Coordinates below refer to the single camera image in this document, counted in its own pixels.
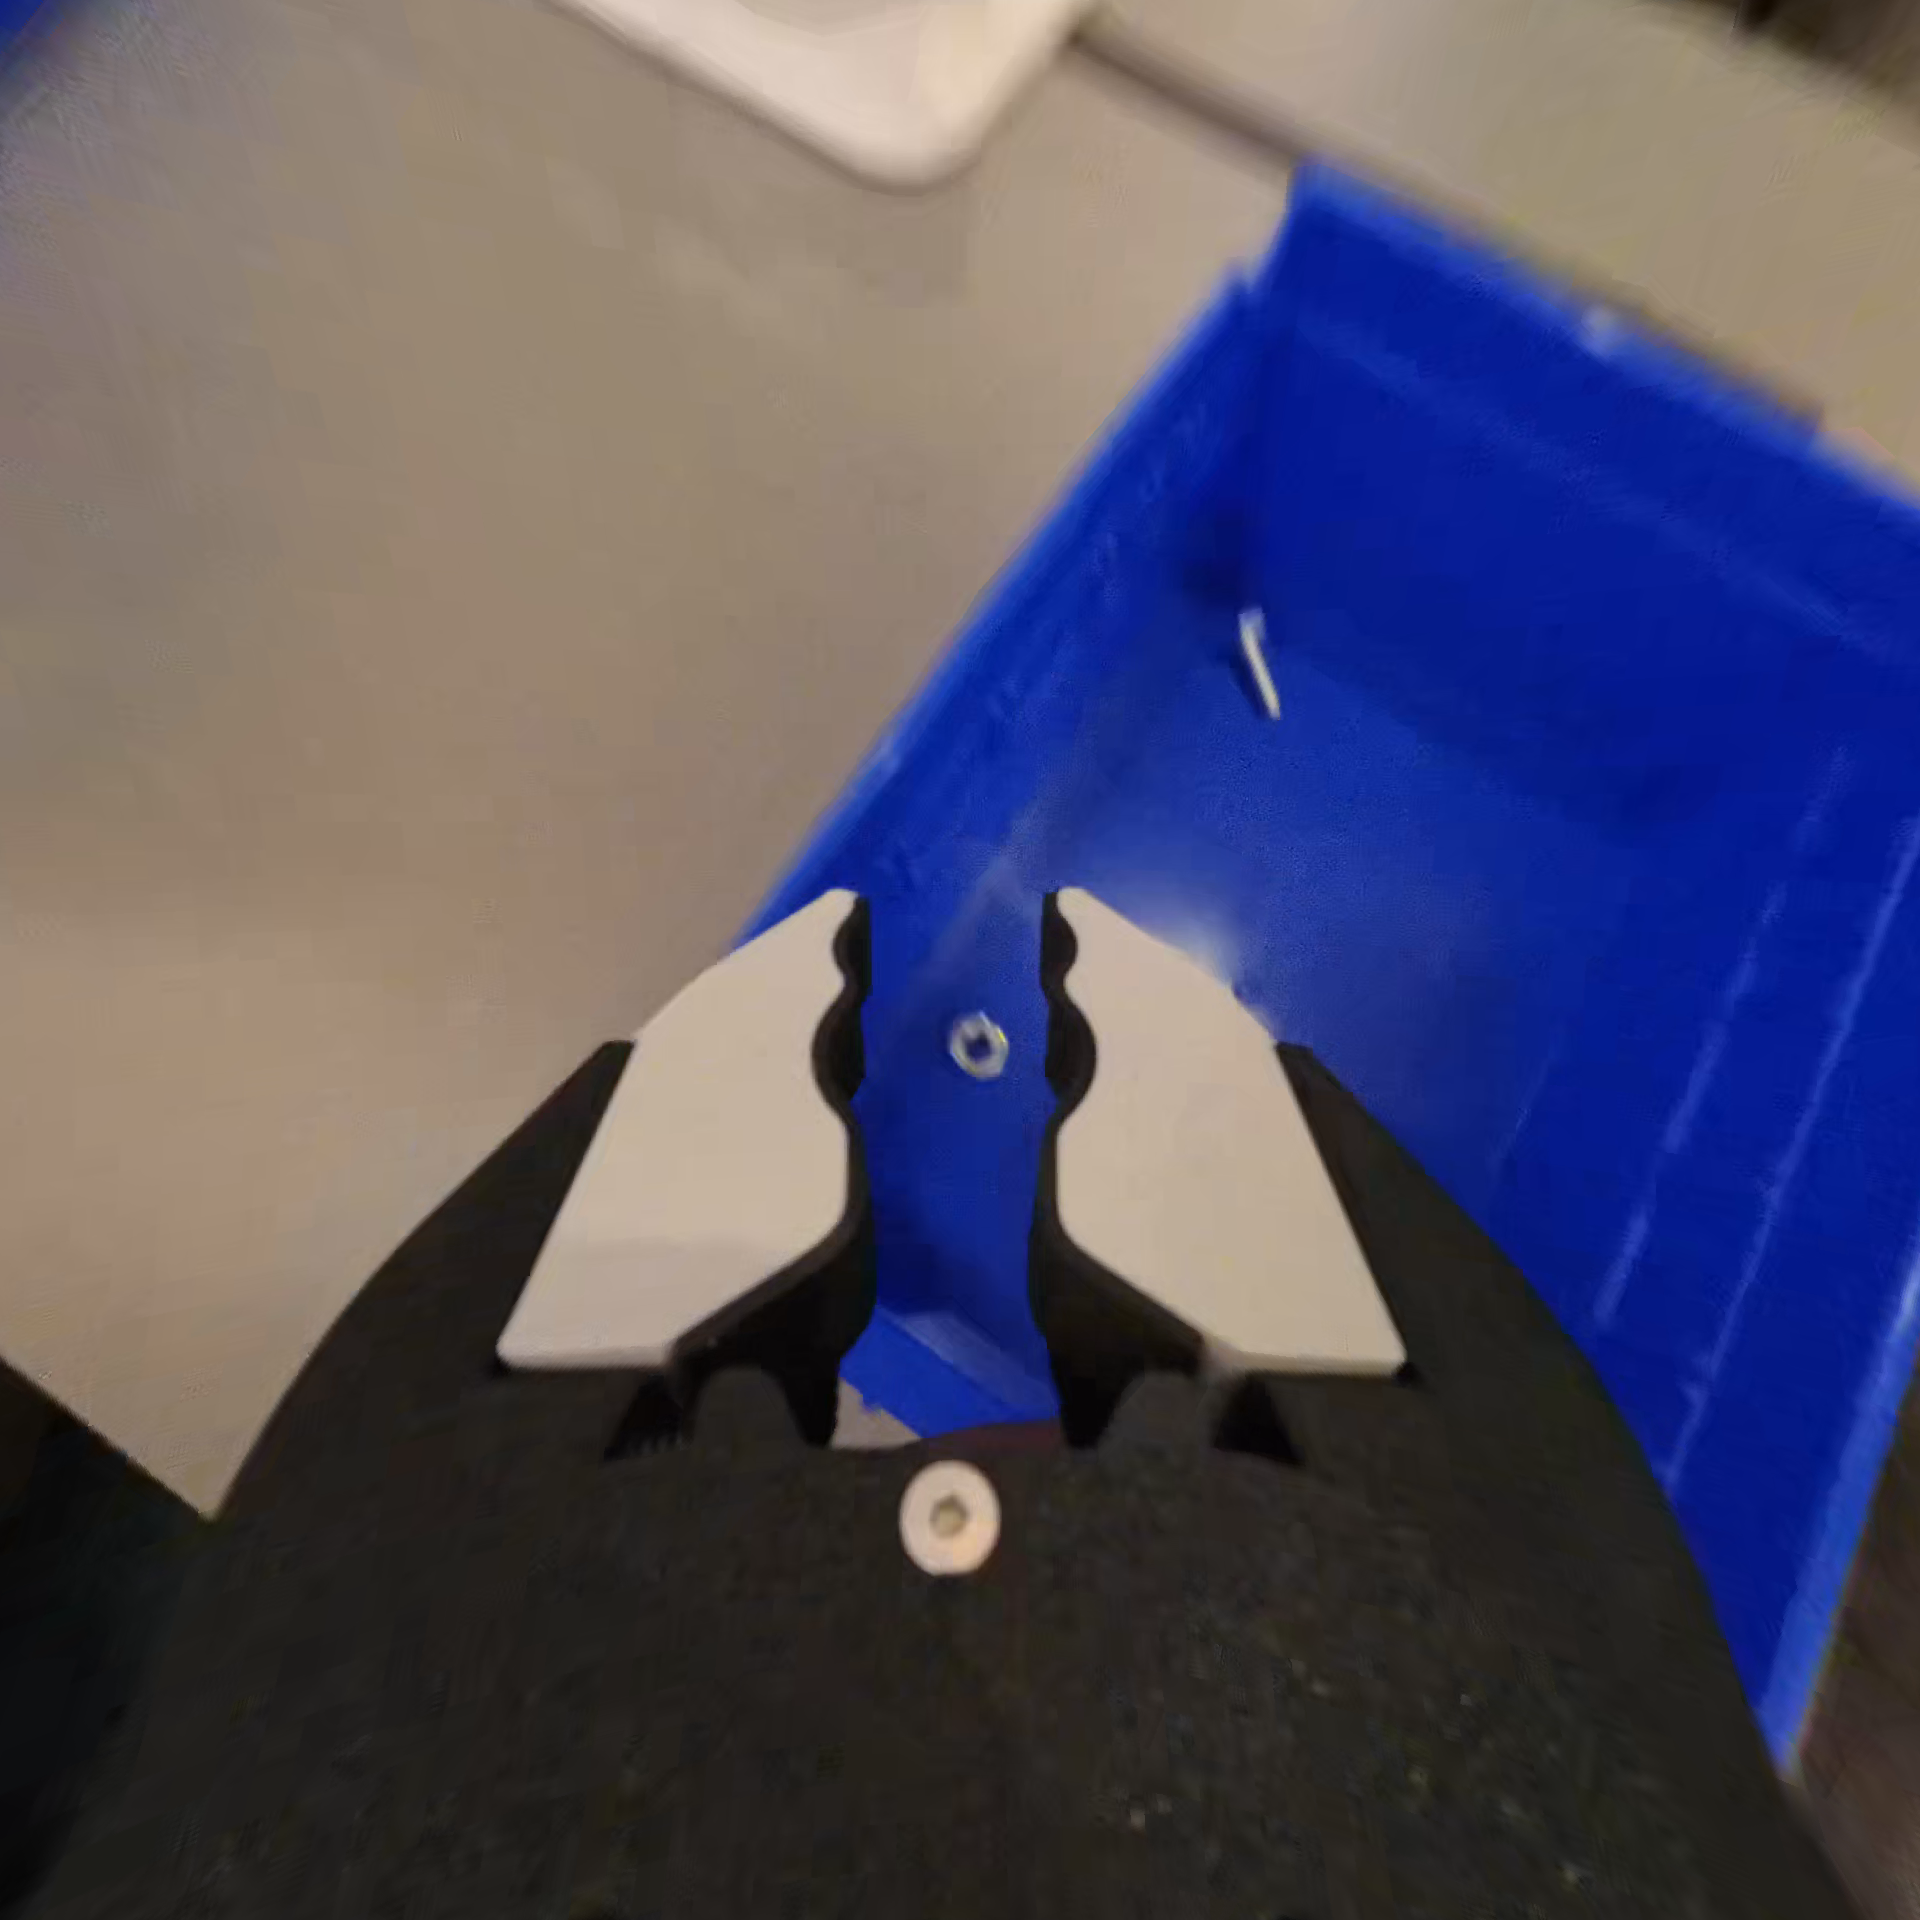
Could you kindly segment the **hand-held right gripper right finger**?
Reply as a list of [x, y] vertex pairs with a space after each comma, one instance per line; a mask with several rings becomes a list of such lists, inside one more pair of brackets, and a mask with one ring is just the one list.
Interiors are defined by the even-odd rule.
[[1046, 901], [1061, 1093], [1050, 1223], [1202, 1375], [1390, 1378], [1408, 1353], [1280, 1047], [1234, 990], [1086, 887]]

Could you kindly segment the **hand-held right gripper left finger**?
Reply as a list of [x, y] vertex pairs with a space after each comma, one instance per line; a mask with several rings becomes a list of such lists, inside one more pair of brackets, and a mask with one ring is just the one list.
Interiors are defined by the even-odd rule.
[[495, 1340], [506, 1367], [664, 1372], [848, 1245], [868, 919], [831, 887], [632, 1034]]

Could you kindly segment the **blue plastic bin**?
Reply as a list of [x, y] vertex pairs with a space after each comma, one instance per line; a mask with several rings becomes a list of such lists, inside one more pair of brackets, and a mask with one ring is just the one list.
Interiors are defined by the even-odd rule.
[[[1066, 884], [1308, 1047], [1540, 1292], [1788, 1759], [1916, 1357], [1916, 496], [1299, 174], [748, 927], [871, 901], [848, 1372], [919, 1433], [1051, 1410], [1023, 1248]], [[974, 1009], [990, 1082], [946, 1047]]]

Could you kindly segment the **grey desk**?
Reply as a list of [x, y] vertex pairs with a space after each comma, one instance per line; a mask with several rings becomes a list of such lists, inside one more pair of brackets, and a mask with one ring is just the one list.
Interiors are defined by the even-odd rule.
[[1916, 468], [1916, 76], [1692, 6], [1112, 5], [868, 186], [547, 5], [4, 70], [4, 1360], [218, 1504], [755, 909], [1295, 157]]

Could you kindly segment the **wooden document stand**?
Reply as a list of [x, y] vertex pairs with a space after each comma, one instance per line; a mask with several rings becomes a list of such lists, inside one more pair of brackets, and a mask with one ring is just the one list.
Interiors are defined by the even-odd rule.
[[964, 169], [1090, 1], [567, 1], [868, 184]]

